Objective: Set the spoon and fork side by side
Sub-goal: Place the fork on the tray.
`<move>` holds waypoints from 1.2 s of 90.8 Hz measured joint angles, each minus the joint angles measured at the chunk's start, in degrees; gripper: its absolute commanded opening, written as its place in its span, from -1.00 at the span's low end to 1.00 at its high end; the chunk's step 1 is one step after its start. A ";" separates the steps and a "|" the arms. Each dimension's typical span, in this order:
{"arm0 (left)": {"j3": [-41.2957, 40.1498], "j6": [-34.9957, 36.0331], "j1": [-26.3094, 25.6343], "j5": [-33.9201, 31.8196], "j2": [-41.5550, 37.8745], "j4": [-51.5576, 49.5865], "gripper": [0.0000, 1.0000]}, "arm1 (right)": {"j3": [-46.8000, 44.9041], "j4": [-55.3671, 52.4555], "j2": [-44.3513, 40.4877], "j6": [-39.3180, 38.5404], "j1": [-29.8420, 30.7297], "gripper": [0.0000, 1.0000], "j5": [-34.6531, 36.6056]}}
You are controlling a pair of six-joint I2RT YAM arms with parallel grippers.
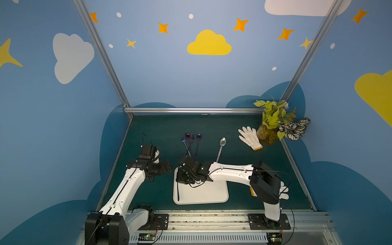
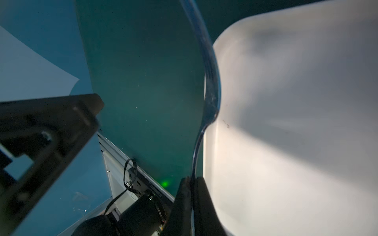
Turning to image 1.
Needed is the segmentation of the blue fork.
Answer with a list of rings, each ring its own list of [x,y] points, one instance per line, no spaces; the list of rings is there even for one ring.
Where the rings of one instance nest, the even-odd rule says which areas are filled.
[[[176,188],[177,188],[177,202],[180,202],[180,193],[179,193],[179,183],[176,182]]]

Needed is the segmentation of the purple spoon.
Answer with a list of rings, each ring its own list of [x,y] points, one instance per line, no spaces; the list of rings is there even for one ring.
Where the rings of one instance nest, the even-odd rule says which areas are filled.
[[[188,148],[189,148],[189,140],[190,140],[190,138],[191,138],[191,134],[190,133],[186,133],[185,134],[185,139],[187,140],[187,142],[188,142]]]
[[[196,148],[196,153],[195,153],[195,160],[197,159],[199,145],[200,145],[200,142],[202,141],[202,134],[198,133],[196,136],[196,139],[197,139],[197,148]]]

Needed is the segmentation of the silver spoon pink handle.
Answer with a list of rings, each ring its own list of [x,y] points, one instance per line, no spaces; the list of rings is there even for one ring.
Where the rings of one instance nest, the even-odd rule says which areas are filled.
[[[218,155],[217,155],[217,158],[216,158],[216,162],[219,162],[219,158],[220,158],[220,156],[221,156],[222,149],[223,149],[223,147],[226,145],[226,143],[227,143],[227,140],[226,140],[225,137],[223,137],[223,138],[220,139],[220,141],[219,141],[219,146],[220,146],[220,148],[219,148],[219,152],[218,152]]]

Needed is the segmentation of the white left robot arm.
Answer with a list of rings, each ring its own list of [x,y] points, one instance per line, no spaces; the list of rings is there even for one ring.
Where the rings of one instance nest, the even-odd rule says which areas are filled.
[[[125,175],[109,201],[98,211],[91,212],[85,221],[86,245],[127,245],[139,228],[154,221],[150,206],[136,208],[127,215],[128,208],[145,179],[172,171],[168,161],[160,161],[159,153],[152,159],[140,156],[127,164]]]

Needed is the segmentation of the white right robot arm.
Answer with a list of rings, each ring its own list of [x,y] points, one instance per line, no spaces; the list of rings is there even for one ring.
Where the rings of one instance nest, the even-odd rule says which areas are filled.
[[[188,185],[198,188],[207,182],[234,182],[250,187],[253,196],[258,197],[264,205],[264,215],[267,220],[280,221],[280,200],[288,199],[288,187],[263,162],[248,165],[228,165],[218,162],[205,162],[185,157],[179,164],[175,181],[178,185]]]

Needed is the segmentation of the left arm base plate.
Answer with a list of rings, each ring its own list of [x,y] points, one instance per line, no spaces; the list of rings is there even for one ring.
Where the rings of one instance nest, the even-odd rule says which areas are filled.
[[[169,214],[158,213],[154,214],[154,218],[149,218],[148,222],[140,227],[138,230],[167,230],[168,229]]]

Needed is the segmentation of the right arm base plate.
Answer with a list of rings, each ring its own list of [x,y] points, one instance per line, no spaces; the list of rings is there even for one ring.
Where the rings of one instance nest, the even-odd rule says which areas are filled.
[[[280,215],[280,221],[273,221],[263,213],[249,213],[248,220],[251,230],[290,230],[291,225],[286,214]]]

